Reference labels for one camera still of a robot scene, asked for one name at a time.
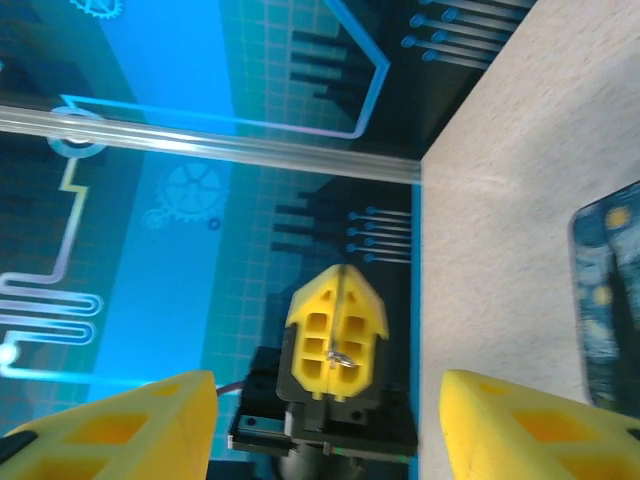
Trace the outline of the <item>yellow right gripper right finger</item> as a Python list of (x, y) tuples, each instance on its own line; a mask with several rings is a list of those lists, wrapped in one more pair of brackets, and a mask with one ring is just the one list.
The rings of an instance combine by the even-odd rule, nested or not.
[(640, 419), (466, 370), (439, 418), (453, 480), (640, 480)]

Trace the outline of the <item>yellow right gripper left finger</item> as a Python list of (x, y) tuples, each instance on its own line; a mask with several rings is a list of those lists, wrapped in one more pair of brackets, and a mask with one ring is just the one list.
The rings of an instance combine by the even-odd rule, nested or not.
[(16, 427), (0, 480), (205, 480), (217, 418), (213, 373), (183, 373)]

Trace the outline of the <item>starry night tin box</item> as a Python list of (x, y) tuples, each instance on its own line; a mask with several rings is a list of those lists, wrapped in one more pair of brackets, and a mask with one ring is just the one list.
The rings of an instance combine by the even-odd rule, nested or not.
[(640, 180), (578, 209), (569, 243), (587, 398), (640, 418)]

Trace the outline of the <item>aluminium frame post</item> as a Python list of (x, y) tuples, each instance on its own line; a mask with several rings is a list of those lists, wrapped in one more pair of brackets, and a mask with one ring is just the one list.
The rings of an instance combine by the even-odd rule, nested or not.
[(421, 164), (402, 158), (1, 105), (0, 131), (398, 184), (422, 183)]

